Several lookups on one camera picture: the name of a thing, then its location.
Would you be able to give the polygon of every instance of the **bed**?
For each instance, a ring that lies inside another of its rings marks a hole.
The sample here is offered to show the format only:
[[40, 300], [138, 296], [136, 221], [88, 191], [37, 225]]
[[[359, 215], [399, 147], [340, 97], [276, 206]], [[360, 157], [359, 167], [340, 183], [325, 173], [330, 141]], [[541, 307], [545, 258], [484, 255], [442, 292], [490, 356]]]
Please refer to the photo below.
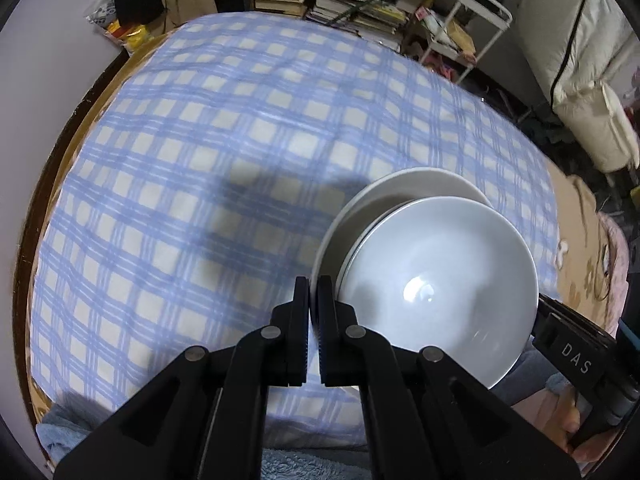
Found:
[[[478, 186], [524, 237], [540, 291], [615, 329], [622, 232], [508, 120], [341, 31], [214, 14], [136, 52], [66, 149], [27, 305], [36, 419], [58, 402], [97, 424], [185, 347], [264, 325], [342, 206], [412, 166]], [[359, 398], [320, 385], [311, 345], [307, 384], [270, 392], [265, 445], [364, 442]]]

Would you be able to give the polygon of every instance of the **clutter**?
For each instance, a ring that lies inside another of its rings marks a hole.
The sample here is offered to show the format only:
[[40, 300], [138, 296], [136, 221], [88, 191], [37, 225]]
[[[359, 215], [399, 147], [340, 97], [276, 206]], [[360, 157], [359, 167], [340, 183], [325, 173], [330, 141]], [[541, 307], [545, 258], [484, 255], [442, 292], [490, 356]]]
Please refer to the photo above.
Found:
[[[358, 1], [364, 0], [316, 0], [305, 19], [327, 24], [350, 10]], [[359, 9], [348, 20], [341, 20], [334, 26], [399, 52], [402, 36], [397, 34], [397, 31], [406, 19], [406, 14], [393, 4], [377, 1]]]
[[397, 0], [396, 7], [404, 10], [407, 14], [413, 14], [417, 7], [420, 7], [422, 0]]
[[466, 33], [456, 20], [451, 20], [447, 25], [447, 34], [456, 43], [465, 57], [473, 57], [476, 53], [474, 40]]
[[102, 33], [118, 46], [123, 46], [132, 54], [150, 37], [145, 25], [120, 25], [116, 16], [114, 0], [97, 0], [85, 15], [89, 23], [100, 28]]
[[437, 52], [430, 52], [422, 61], [422, 65], [427, 68], [427, 70], [431, 70], [451, 82], [454, 82], [456, 79], [456, 71], [450, 66], [447, 66], [446, 63], [444, 63], [442, 56]]
[[437, 14], [434, 10], [420, 7], [415, 11], [415, 17], [422, 22], [434, 40], [437, 37], [438, 42], [452, 48], [456, 52], [460, 51], [456, 42], [450, 37], [448, 29], [447, 31], [442, 30], [444, 27], [443, 16]]

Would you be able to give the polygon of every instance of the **white plate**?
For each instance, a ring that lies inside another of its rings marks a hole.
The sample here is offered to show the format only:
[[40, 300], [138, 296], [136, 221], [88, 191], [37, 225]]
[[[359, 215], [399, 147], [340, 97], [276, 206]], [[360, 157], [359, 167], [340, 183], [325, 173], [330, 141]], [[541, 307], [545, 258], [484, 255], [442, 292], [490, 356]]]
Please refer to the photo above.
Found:
[[389, 211], [386, 211], [386, 212], [382, 213], [382, 215], [380, 215], [378, 218], [376, 218], [373, 222], [371, 222], [371, 224], [369, 224], [366, 227], [366, 229], [364, 229], [362, 234], [358, 237], [358, 239], [355, 241], [355, 243], [351, 246], [351, 249], [349, 249], [349, 252], [347, 253], [347, 255], [344, 258], [344, 261], [342, 262], [342, 266], [340, 267], [340, 272], [338, 272], [338, 277], [335, 279], [334, 290], [335, 290], [336, 298], [338, 297], [338, 292], [340, 291], [340, 284], [342, 283], [342, 278], [344, 277], [344, 273], [346, 272], [347, 267], [349, 266], [349, 263], [351, 262], [351, 259], [353, 258], [353, 255], [358, 250], [358, 247], [360, 246], [360, 244], [362, 243], [364, 238], [370, 233], [370, 231], [376, 225], [378, 225], [380, 222], [382, 222], [382, 220], [384, 218], [389, 216], [396, 209], [400, 209], [405, 203], [408, 203], [408, 202], [404, 202], [404, 203], [398, 204], [396, 207], [391, 208]]
[[369, 184], [338, 213], [324, 234], [311, 271], [311, 301], [316, 301], [318, 277], [328, 274], [335, 284], [342, 263], [360, 234], [392, 208], [428, 196], [461, 196], [491, 203], [468, 180], [439, 168], [409, 168]]
[[438, 346], [490, 388], [529, 337], [538, 278], [507, 219], [473, 200], [441, 196], [402, 206], [369, 232], [338, 300], [391, 344]]

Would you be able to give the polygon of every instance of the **white metal rack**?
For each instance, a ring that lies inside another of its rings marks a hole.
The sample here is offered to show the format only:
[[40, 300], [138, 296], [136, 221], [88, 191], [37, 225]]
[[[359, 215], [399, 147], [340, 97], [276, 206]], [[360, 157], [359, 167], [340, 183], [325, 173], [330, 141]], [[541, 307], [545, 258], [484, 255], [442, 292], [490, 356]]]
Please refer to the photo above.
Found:
[[[444, 20], [444, 23], [442, 24], [440, 29], [437, 31], [435, 37], [430, 41], [429, 47], [422, 54], [422, 57], [420, 58], [420, 64], [424, 62], [424, 60], [432, 50], [443, 56], [448, 57], [449, 59], [453, 59], [460, 62], [460, 54], [454, 51], [450, 46], [441, 43], [439, 40], [443, 34], [446, 34], [446, 30], [447, 30], [447, 27], [449, 26], [449, 23], [451, 22], [451, 20], [453, 20], [453, 17], [456, 15], [456, 12], [458, 12], [458, 9], [461, 6], [465, 6], [467, 9], [472, 10], [478, 16], [481, 16], [482, 18], [487, 20], [489, 23], [491, 23], [494, 27], [498, 29], [497, 32], [494, 34], [494, 36], [489, 40], [489, 42], [484, 46], [484, 48], [476, 56], [476, 64], [477, 64], [478, 61], [480, 61], [480, 59], [482, 58], [482, 56], [484, 56], [484, 54], [487, 53], [487, 51], [494, 45], [494, 43], [498, 40], [498, 38], [500, 38], [500, 36], [504, 33], [504, 31], [510, 27], [511, 22], [513, 21], [513, 16], [509, 12], [509, 10], [503, 5], [501, 5], [500, 3], [498, 3], [496, 0], [484, 0], [484, 1], [497, 7], [499, 14], [496, 14], [495, 12], [491, 12], [489, 9], [487, 9], [487, 7], [485, 7], [483, 4], [479, 3], [476, 0], [456, 0], [456, 4], [451, 9], [451, 12], [447, 15], [446, 19]], [[466, 70], [462, 73], [457, 83], [460, 83], [469, 74], [469, 72], [473, 70], [473, 67], [475, 66], [474, 63], [470, 63], [470, 62], [465, 62], [463, 64], [466, 66]]]

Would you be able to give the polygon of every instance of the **blue towel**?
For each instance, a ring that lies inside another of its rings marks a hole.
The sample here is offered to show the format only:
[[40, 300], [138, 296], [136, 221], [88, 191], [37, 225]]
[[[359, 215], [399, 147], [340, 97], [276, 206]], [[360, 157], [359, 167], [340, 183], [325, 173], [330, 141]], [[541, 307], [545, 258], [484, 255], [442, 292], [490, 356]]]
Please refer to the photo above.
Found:
[[40, 444], [49, 453], [54, 464], [80, 444], [91, 430], [86, 421], [59, 404], [54, 404], [42, 417], [42, 422], [36, 424]]
[[[76, 413], [58, 404], [42, 418], [36, 425], [36, 434], [42, 447], [49, 453], [53, 463], [59, 463], [69, 451], [80, 444], [91, 433], [90, 425]], [[325, 456], [332, 453], [336, 460], [344, 456], [343, 450], [323, 450]], [[371, 473], [349, 463], [335, 462], [327, 458], [320, 458], [304, 452], [279, 449], [264, 449], [262, 451], [262, 480], [370, 480]]]

